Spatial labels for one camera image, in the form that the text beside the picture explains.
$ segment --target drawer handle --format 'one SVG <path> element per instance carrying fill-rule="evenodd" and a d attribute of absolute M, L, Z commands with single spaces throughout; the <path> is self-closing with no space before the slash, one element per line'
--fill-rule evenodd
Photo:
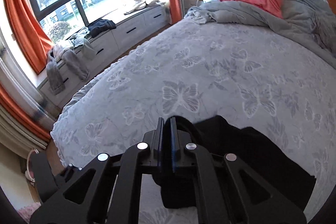
<path fill-rule="evenodd" d="M 135 30 L 135 29 L 136 29 L 136 27 L 134 27 L 133 29 L 129 30 L 129 31 L 126 32 L 126 33 L 130 33 L 131 31 L 133 31 L 133 30 Z"/>
<path fill-rule="evenodd" d="M 97 52 L 97 54 L 100 53 L 100 52 L 102 52 L 103 50 L 104 50 L 104 48 L 101 48 L 101 49 Z"/>

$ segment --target tree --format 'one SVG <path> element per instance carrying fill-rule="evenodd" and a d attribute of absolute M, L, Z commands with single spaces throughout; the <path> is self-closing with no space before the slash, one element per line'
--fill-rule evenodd
<path fill-rule="evenodd" d="M 48 36 L 53 43 L 64 39 L 64 37 L 70 32 L 71 26 L 68 22 L 58 21 L 50 27 L 48 30 Z"/>

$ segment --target gray blanket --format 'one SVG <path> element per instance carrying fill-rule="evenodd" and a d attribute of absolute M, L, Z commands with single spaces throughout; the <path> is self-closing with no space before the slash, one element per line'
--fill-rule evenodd
<path fill-rule="evenodd" d="M 283 19 L 241 1 L 211 1 L 191 7 L 186 17 L 207 22 L 268 26 L 314 52 L 336 68 L 336 17 L 322 0 L 283 0 Z"/>

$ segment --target triangular cutout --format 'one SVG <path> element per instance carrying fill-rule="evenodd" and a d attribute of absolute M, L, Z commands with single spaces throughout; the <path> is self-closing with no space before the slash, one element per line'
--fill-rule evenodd
<path fill-rule="evenodd" d="M 270 198 L 270 194 L 244 170 L 240 170 L 239 174 L 245 184 L 246 191 L 253 205 L 259 204 Z"/>
<path fill-rule="evenodd" d="M 83 174 L 68 190 L 63 194 L 64 198 L 82 204 L 90 184 L 95 176 L 96 170 L 90 169 Z"/>

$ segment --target black cloth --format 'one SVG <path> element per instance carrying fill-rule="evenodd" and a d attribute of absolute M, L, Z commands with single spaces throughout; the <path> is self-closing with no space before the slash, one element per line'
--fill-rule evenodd
<path fill-rule="evenodd" d="M 236 128 L 221 116 L 195 125 L 183 117 L 175 116 L 175 119 L 177 129 L 188 132 L 193 142 L 204 146 L 213 154 L 238 155 L 298 208 L 305 209 L 315 186 L 315 177 L 290 160 L 265 135 L 252 127 Z M 161 197 L 166 208 L 196 205 L 191 180 L 176 177 L 169 172 L 161 178 L 154 176 L 153 179 L 161 186 Z"/>
<path fill-rule="evenodd" d="M 94 22 L 91 22 L 88 25 L 88 29 L 90 31 L 90 35 L 92 37 L 96 37 L 97 35 L 99 35 L 102 32 L 108 31 L 108 30 L 113 30 L 115 29 L 117 26 L 115 25 L 115 23 L 112 20 L 108 20 L 108 19 L 97 19 Z"/>

